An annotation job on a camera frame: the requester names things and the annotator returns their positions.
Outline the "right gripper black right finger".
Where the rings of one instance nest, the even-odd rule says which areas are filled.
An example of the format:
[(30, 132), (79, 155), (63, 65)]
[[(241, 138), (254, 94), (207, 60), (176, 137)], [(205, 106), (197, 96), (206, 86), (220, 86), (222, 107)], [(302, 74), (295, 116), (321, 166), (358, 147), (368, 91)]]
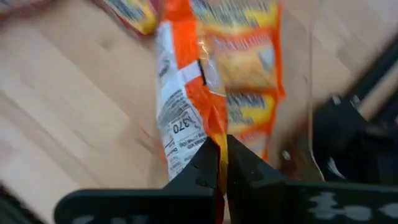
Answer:
[(231, 224), (398, 224), (398, 188), (290, 179), (229, 135)]

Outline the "red Maruchan ramen packet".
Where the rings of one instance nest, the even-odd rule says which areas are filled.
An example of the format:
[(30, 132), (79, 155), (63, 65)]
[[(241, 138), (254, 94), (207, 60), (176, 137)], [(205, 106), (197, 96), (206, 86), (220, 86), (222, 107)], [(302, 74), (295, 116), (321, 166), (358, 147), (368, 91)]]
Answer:
[(153, 0), (98, 0), (102, 8), (137, 35), (152, 35), (158, 24)]

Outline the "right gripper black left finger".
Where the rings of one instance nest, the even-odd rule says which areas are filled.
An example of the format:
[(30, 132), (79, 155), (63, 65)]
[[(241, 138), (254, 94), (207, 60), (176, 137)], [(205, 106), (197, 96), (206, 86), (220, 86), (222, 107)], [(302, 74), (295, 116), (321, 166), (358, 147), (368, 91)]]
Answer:
[(207, 138), (161, 189), (83, 189), (55, 206), (56, 224), (221, 224), (219, 147)]

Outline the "black aluminium table frame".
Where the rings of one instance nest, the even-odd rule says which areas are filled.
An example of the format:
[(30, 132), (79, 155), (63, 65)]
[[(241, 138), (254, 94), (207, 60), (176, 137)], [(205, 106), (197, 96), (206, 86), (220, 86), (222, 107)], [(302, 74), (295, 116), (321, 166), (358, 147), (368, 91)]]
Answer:
[[(398, 32), (393, 36), (382, 52), (363, 71), (358, 81), (343, 95), (354, 108), (358, 108), (373, 88), (398, 64)], [(379, 107), (371, 122), (380, 124), (395, 123), (398, 117), (398, 86), (388, 100)]]

